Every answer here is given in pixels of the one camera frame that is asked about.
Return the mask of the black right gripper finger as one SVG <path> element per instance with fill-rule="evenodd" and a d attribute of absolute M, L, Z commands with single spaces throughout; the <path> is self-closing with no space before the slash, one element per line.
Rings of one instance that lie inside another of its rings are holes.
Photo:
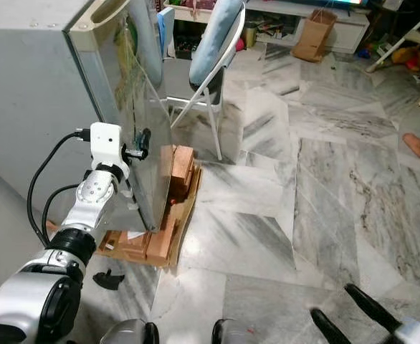
<path fill-rule="evenodd" d="M 311 308 L 312 323 L 322 333 L 329 344 L 351 344 L 350 340 L 332 323 L 327 315 L 319 308 Z"/>
<path fill-rule="evenodd" d="M 377 302 L 366 292 L 362 291 L 355 284 L 346 284 L 344 290 L 350 295 L 358 308 L 367 315 L 368 318 L 373 319 L 382 328 L 385 328 L 389 333 L 393 333 L 402 327 L 402 322 L 397 320 L 380 302 Z"/>

